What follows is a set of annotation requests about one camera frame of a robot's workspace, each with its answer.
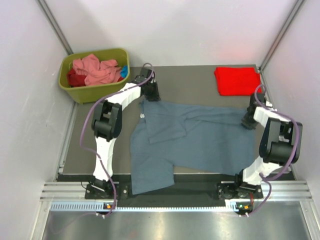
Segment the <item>blue-grey t-shirt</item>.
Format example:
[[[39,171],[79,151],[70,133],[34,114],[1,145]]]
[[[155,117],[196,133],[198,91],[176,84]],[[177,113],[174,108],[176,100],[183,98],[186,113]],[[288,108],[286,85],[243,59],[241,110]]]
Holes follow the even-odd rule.
[[[235,175],[255,159],[255,132],[241,120],[245,109],[140,103],[130,138],[132,193],[174,184],[174,167]]]

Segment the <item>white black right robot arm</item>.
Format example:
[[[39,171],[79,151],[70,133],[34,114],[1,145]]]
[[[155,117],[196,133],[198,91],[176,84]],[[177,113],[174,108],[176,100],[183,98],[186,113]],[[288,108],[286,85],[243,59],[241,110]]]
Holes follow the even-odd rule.
[[[259,156],[247,168],[235,175],[234,181],[217,184],[222,200],[262,198],[261,184],[272,172],[288,168],[300,157],[303,124],[277,112],[263,93],[253,93],[242,125],[253,130],[264,128],[259,144]]]

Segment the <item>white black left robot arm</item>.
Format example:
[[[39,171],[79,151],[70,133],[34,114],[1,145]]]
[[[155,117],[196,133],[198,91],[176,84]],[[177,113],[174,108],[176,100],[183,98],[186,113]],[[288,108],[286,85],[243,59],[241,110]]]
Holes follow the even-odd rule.
[[[116,200],[116,186],[112,180],[114,146],[123,128],[123,110],[141,96],[150,102],[161,100],[156,73],[145,66],[133,81],[99,100],[90,111],[96,142],[96,149],[90,151],[95,154],[96,162],[86,187],[86,199]]]

